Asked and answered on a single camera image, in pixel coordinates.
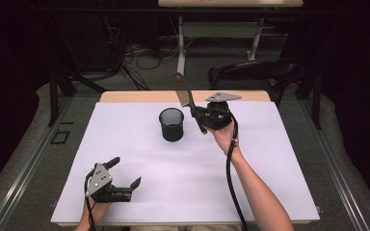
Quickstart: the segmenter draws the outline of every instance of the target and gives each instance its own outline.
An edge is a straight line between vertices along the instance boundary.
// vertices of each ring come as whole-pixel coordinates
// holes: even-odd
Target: dark background
[[[40,3],[65,5],[56,0]],[[67,3],[95,6],[90,0]],[[156,0],[146,5],[145,1],[117,3],[157,7]],[[297,20],[282,57],[320,66],[322,92],[335,104],[346,151],[370,188],[370,1],[306,0],[304,7],[335,11],[338,17]],[[56,24],[30,17],[16,2],[0,0],[0,171],[31,123],[39,104],[36,90],[48,82],[54,64],[82,72],[119,67],[101,18],[58,16],[53,21]],[[120,27],[121,41],[129,38],[158,48],[158,36],[169,34],[171,25],[165,17],[148,16],[127,18]]]

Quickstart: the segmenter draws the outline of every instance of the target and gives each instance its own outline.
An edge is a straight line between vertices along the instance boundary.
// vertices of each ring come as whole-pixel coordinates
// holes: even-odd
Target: office chair
[[[307,73],[296,59],[249,61],[209,69],[210,90],[265,90],[278,107],[285,89]]]

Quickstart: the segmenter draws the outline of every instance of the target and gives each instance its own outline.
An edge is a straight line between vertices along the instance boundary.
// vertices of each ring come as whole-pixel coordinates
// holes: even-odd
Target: white table
[[[301,7],[303,0],[158,0],[160,7],[175,8],[293,8]],[[179,58],[177,72],[184,75],[184,37],[253,38],[248,60],[255,60],[262,33],[263,19],[256,22],[184,22],[179,17]]]
[[[228,102],[240,124],[240,145],[247,161],[293,222],[318,220],[275,104],[263,97],[264,91],[231,93],[237,92],[243,100],[256,96],[264,100]],[[194,91],[197,105],[205,106],[200,100],[211,94],[213,91]],[[85,176],[94,163],[119,156],[120,163],[109,170],[113,185],[128,187],[140,176],[142,183],[131,202],[111,206],[103,225],[240,223],[226,183],[225,155],[210,134],[200,132],[189,108],[182,109],[175,100],[173,91],[106,92],[92,113],[51,221],[78,223]],[[161,135],[158,116],[168,107],[181,109],[185,115],[184,136],[177,142],[165,141]],[[235,171],[231,174],[244,216],[247,222],[254,222]]]

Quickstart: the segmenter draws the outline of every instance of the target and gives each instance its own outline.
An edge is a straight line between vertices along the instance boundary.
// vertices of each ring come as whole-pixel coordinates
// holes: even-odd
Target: pencil cup
[[[184,114],[176,108],[168,108],[159,115],[162,136],[166,141],[179,141],[184,135]]]

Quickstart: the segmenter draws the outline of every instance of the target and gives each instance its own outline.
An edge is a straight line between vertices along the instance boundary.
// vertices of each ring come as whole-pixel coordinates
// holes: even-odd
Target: gray floor
[[[277,58],[282,38],[263,38],[257,59]],[[211,66],[246,60],[246,40],[196,39],[187,47],[185,76],[193,90],[206,90]],[[176,72],[176,58],[142,56],[129,66],[138,70],[152,90],[166,90],[165,77]],[[109,90],[135,90],[132,81],[121,74],[97,82]],[[0,175],[0,230],[68,230],[50,223],[52,202],[59,198],[68,170],[89,122],[99,94],[75,83],[75,97],[61,97],[61,117],[48,128],[50,117],[48,86],[38,90],[40,106],[24,139]],[[321,220],[296,225],[297,230],[370,230],[370,192],[351,164],[342,146],[333,104],[322,98],[322,131],[308,120],[308,102],[297,101],[294,86],[280,106],[290,141]],[[57,131],[68,131],[65,144],[51,143]]]

